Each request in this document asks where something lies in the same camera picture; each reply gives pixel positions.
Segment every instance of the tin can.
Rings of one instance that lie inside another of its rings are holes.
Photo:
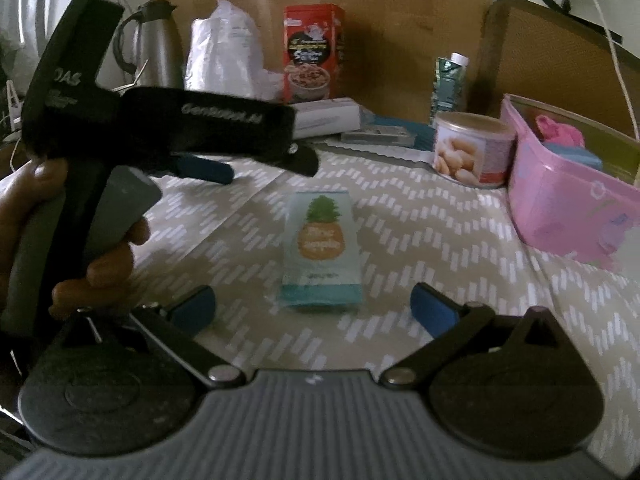
[[[492,117],[439,112],[433,169],[460,184],[500,187],[509,176],[515,132]]]
[[[338,97],[344,11],[332,4],[286,7],[284,99],[286,103]]]

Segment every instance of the gold can lid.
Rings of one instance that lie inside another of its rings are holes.
[[[438,112],[435,121],[436,124],[442,124],[457,132],[515,137],[513,128],[508,124],[486,115],[466,112]]]

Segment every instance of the table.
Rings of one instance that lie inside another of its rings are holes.
[[[131,304],[168,304],[194,286],[216,291],[218,312],[196,340],[251,373],[257,367],[368,368],[377,376],[430,335],[408,309],[424,281],[459,303],[501,314],[548,306],[600,383],[606,412],[590,451],[618,474],[640,459],[640,286],[523,245],[505,190],[460,186],[427,168],[322,152],[315,178],[248,160],[223,187],[164,177],[136,249]],[[278,305],[287,198],[348,190],[354,202],[366,304],[305,313]]]

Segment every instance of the patterned tablecloth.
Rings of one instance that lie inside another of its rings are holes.
[[[235,365],[365,367],[374,375],[431,339],[408,309],[418,281],[501,314],[545,305],[606,398],[590,451],[619,474],[640,459],[638,283],[524,246],[503,189],[471,189],[427,168],[326,152],[313,179],[254,162],[234,165],[237,177],[226,187],[158,181],[164,199],[149,214],[151,241],[136,251],[132,303],[167,304],[209,283],[218,314],[197,341]],[[351,195],[367,298],[356,312],[310,314],[275,301],[286,203],[302,189]]]

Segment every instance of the hand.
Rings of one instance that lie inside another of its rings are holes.
[[[13,179],[4,192],[0,192],[0,311],[6,303],[20,231],[36,205],[62,191],[66,168],[66,160],[61,158],[48,160],[39,166],[28,162],[12,175]],[[124,298],[134,263],[129,242],[142,245],[149,234],[149,225],[141,219],[116,248],[89,264],[84,278],[57,284],[52,291],[50,314],[64,319],[79,307],[101,308]]]

